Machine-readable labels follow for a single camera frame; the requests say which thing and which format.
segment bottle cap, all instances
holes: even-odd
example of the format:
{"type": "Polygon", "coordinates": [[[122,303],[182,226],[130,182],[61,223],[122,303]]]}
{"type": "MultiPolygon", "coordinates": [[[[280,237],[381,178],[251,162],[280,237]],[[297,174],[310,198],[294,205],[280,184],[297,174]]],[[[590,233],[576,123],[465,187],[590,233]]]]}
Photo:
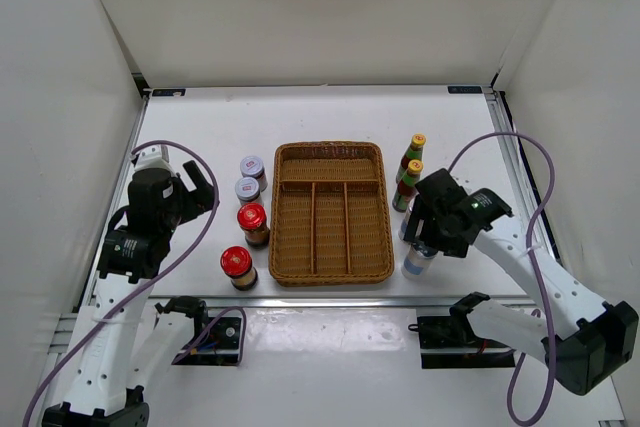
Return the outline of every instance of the bottle cap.
{"type": "Polygon", "coordinates": [[[238,210],[238,223],[245,230],[254,230],[267,220],[267,213],[260,204],[250,202],[238,210]]]}
{"type": "Polygon", "coordinates": [[[413,137],[411,137],[411,144],[415,145],[416,147],[422,147],[426,143],[427,138],[424,134],[413,134],[413,137]]]}
{"type": "Polygon", "coordinates": [[[260,157],[250,155],[240,162],[243,177],[258,177],[264,171],[264,163],[260,157]]]}
{"type": "Polygon", "coordinates": [[[220,267],[224,273],[238,277],[247,273],[251,268],[251,254],[244,247],[234,245],[225,250],[220,256],[220,267]]]}
{"type": "Polygon", "coordinates": [[[419,160],[411,160],[409,161],[409,166],[407,167],[407,171],[411,175],[419,174],[420,172],[422,172],[422,167],[423,167],[422,162],[420,162],[419,160]]]}
{"type": "Polygon", "coordinates": [[[248,202],[254,200],[260,194],[260,184],[253,177],[243,177],[236,182],[236,195],[238,199],[248,202]]]}

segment purple cable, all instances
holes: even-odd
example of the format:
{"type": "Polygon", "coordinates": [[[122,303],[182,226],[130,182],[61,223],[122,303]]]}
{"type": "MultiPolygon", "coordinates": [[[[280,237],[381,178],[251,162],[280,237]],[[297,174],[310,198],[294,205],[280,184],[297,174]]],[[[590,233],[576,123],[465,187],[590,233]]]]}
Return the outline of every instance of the purple cable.
{"type": "MultiPolygon", "coordinates": [[[[107,312],[107,314],[103,317],[103,320],[111,319],[116,313],[118,313],[120,311],[120,309],[122,307],[127,305],[129,302],[131,302],[134,298],[136,298],[138,295],[140,295],[145,290],[150,289],[155,284],[160,282],[167,275],[169,275],[178,265],[180,265],[182,263],[182,261],[184,259],[186,259],[191,254],[191,252],[193,252],[193,250],[198,246],[198,244],[202,241],[202,239],[206,235],[207,231],[209,230],[209,227],[211,227],[211,223],[213,222],[213,218],[216,216],[216,211],[218,210],[218,205],[220,204],[219,195],[218,195],[218,183],[216,182],[215,175],[213,175],[213,171],[207,165],[207,163],[204,161],[204,159],[202,159],[202,157],[200,157],[198,154],[196,154],[191,149],[185,147],[184,145],[178,144],[177,142],[172,142],[170,140],[153,140],[151,142],[145,142],[144,144],[139,145],[138,147],[136,147],[135,149],[133,149],[131,151],[131,154],[135,155],[138,152],[140,152],[142,149],[146,149],[147,147],[151,147],[152,145],[158,145],[158,144],[160,144],[160,145],[168,145],[169,147],[174,147],[176,149],[182,150],[183,152],[186,152],[187,154],[192,156],[194,159],[196,159],[200,163],[200,165],[202,165],[202,167],[204,167],[204,170],[207,171],[207,174],[209,175],[209,178],[211,179],[211,185],[213,186],[214,199],[215,199],[214,200],[214,204],[213,204],[213,207],[211,208],[211,213],[209,214],[209,217],[207,218],[207,221],[204,224],[204,227],[202,227],[202,231],[200,231],[200,234],[198,234],[198,237],[196,237],[196,239],[187,248],[187,250],[185,250],[182,253],[182,255],[180,255],[180,257],[178,257],[175,261],[173,261],[173,263],[171,265],[169,265],[169,267],[167,267],[160,274],[158,274],[158,276],[156,276],[155,278],[151,279],[146,284],[141,285],[136,290],[134,290],[129,295],[127,295],[124,299],[122,299],[120,302],[118,302],[116,305],[114,305],[113,308],[109,312],[107,312]]],[[[34,409],[36,407],[36,404],[38,403],[38,399],[42,396],[42,394],[44,393],[46,388],[49,386],[51,381],[55,378],[55,376],[58,375],[58,373],[62,370],[62,368],[65,365],[67,365],[69,360],[71,360],[71,358],[74,355],[76,355],[80,351],[80,349],[82,349],[85,345],[87,345],[87,343],[91,340],[91,338],[93,336],[95,336],[100,331],[100,329],[102,329],[103,326],[104,326],[104,322],[98,322],[87,333],[87,335],[85,335],[80,340],[80,342],[78,342],[67,353],[67,355],[65,355],[62,358],[62,360],[60,360],[60,362],[53,368],[53,370],[49,373],[49,375],[47,375],[45,377],[45,379],[42,381],[42,383],[36,389],[35,393],[33,394],[33,397],[31,398],[31,401],[29,402],[29,405],[27,406],[27,410],[26,410],[26,412],[24,414],[24,418],[22,419],[22,427],[29,427],[29,422],[31,420],[31,416],[33,415],[33,411],[34,411],[34,409]]]]}
{"type": "Polygon", "coordinates": [[[220,312],[218,315],[216,315],[213,318],[213,320],[207,324],[207,326],[202,330],[200,335],[185,348],[185,350],[184,350],[184,352],[182,354],[180,354],[179,356],[177,356],[174,359],[172,364],[175,365],[178,362],[180,362],[182,359],[184,359],[186,356],[188,356],[190,354],[190,352],[191,352],[191,349],[193,349],[194,347],[200,345],[200,343],[205,339],[205,337],[207,335],[209,335],[209,331],[212,329],[212,327],[214,325],[216,325],[218,323],[218,321],[222,318],[222,316],[224,314],[226,314],[227,312],[231,312],[232,310],[237,310],[238,312],[240,312],[242,314],[242,334],[240,335],[240,347],[239,347],[239,352],[238,352],[238,364],[240,362],[242,362],[242,353],[244,352],[244,337],[245,337],[246,332],[247,332],[247,314],[245,313],[245,311],[244,311],[244,309],[242,307],[228,307],[228,308],[224,309],[222,312],[220,312]]]}
{"type": "Polygon", "coordinates": [[[529,251],[528,255],[529,255],[529,259],[531,259],[531,265],[533,266],[533,272],[536,276],[536,281],[538,282],[538,286],[540,287],[540,297],[542,298],[542,308],[544,310],[546,321],[547,321],[547,337],[549,339],[549,371],[547,373],[547,385],[544,389],[544,395],[542,397],[542,400],[540,401],[540,406],[538,407],[538,410],[536,410],[533,416],[531,416],[531,418],[527,420],[519,419],[516,416],[516,413],[513,409],[513,391],[515,389],[516,380],[518,378],[518,374],[520,373],[520,369],[522,368],[522,364],[525,358],[525,354],[522,354],[520,356],[520,359],[518,360],[518,365],[516,366],[516,369],[513,372],[513,377],[511,378],[511,382],[509,383],[509,389],[507,390],[507,409],[509,410],[509,415],[511,416],[511,419],[516,424],[522,427],[530,427],[542,418],[545,411],[547,410],[547,407],[549,407],[549,402],[551,401],[551,394],[553,393],[553,385],[556,378],[556,334],[555,334],[555,328],[553,326],[551,302],[549,301],[549,294],[547,293],[547,289],[544,286],[544,279],[542,278],[542,272],[540,271],[540,265],[538,264],[538,259],[536,258],[536,254],[532,249],[533,228],[536,225],[536,221],[538,220],[538,217],[540,217],[540,215],[542,214],[542,211],[544,210],[547,203],[549,202],[549,198],[551,197],[551,193],[553,192],[553,188],[556,183],[556,169],[553,165],[553,160],[551,160],[551,155],[549,154],[547,149],[545,149],[542,146],[542,144],[540,144],[536,139],[529,137],[526,134],[520,134],[517,132],[492,132],[490,134],[482,135],[477,139],[469,142],[460,151],[460,153],[456,155],[455,159],[453,159],[453,162],[451,162],[451,166],[449,167],[449,171],[451,171],[453,167],[458,163],[458,160],[460,160],[460,157],[462,157],[462,155],[467,150],[469,150],[478,142],[485,139],[489,139],[491,137],[502,137],[502,136],[518,137],[520,139],[524,139],[528,142],[531,142],[533,145],[535,145],[538,148],[540,153],[542,153],[542,155],[547,161],[547,164],[549,165],[549,187],[547,187],[547,192],[544,194],[544,197],[542,198],[540,205],[538,205],[538,208],[535,210],[535,212],[531,216],[531,219],[529,220],[529,225],[527,226],[527,233],[526,233],[526,243],[525,243],[529,251]]]}

